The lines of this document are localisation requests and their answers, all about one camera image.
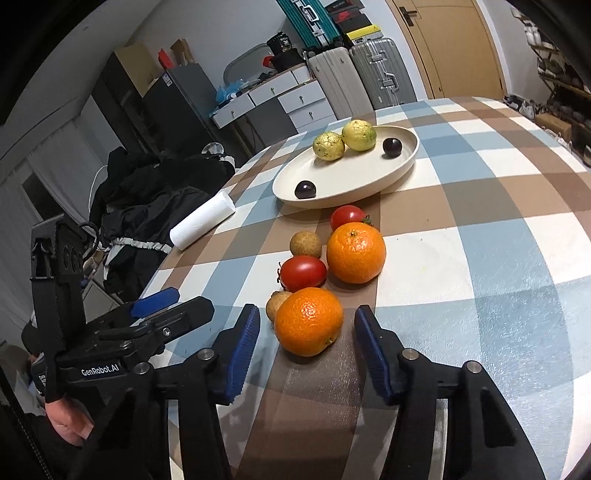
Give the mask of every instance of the tomato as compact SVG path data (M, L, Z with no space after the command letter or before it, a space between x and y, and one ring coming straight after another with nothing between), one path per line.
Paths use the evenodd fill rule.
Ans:
M341 225L351 222L369 223L369 217L363 210L355 205L343 205L337 208L330 216L330 228L335 231Z
M326 265L307 255L290 258L278 273L281 285L292 293L306 287L320 287L326 281Z

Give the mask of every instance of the dark purple grape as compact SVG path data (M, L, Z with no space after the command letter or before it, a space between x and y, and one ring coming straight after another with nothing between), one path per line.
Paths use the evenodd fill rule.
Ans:
M384 153L390 158L396 158L402 153L402 142L398 138L387 138L382 147Z
M310 180L302 180L295 186L295 196L300 199L313 199L316 196L316 185Z

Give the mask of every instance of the shoe rack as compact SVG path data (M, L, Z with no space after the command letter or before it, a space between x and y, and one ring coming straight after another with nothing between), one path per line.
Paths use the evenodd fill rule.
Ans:
M544 33L519 10L511 13L524 25L525 38L538 57L538 75L549 88L550 95L540 112L549 113L572 125L571 151L587 163L591 153L591 92L570 65L564 54Z

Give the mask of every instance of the drawer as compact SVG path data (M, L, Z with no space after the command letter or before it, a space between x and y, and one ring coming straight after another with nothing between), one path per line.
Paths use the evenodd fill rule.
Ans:
M331 115L334 115L334 112L330 107L329 101L323 99L306 105L305 107L298 108L290 113L290 118L294 127L299 128Z
M309 82L312 79L308 65L297 67L296 69L293 69L292 72L294 73L294 77L299 84Z
M255 104L252 103L248 95L241 95L232 100L229 104L224 105L219 109L219 112L213 116L213 121L221 128L228 123L234 121L241 115L244 115L249 110L252 110Z
M289 89L297 87L296 77L291 72L280 73L277 77L265 82L248 92L255 105L265 103L267 100L281 95Z
M293 112L298 108L309 105L326 98L320 84L318 82L311 82L307 85L302 85L285 95L279 97L279 102L286 113Z
M314 130L319 130L320 128L326 127L326 125L328 125L331 122L336 122L336 117L334 115L322 118L320 120L317 120L316 122L304 125L303 127L299 127L297 129L297 132L299 134L302 134L304 132L313 132Z

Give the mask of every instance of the silver suitcase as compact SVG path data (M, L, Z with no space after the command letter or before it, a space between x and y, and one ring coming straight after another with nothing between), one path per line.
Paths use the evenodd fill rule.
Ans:
M333 48L310 57L308 66L318 78L338 120L373 111L374 107L346 48Z
M417 101L394 40L368 40L355 45L349 53L374 109Z

